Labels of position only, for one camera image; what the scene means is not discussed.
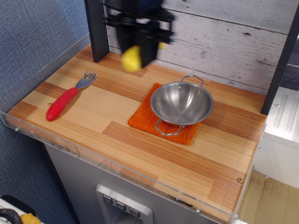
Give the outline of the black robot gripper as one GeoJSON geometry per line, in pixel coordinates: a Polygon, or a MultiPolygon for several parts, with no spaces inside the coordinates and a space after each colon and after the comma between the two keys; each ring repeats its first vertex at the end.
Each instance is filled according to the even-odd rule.
{"type": "Polygon", "coordinates": [[[142,67],[157,57],[159,42],[173,42],[175,16],[162,7],[162,0],[105,0],[106,24],[116,29],[121,53],[140,47],[142,67]]]}

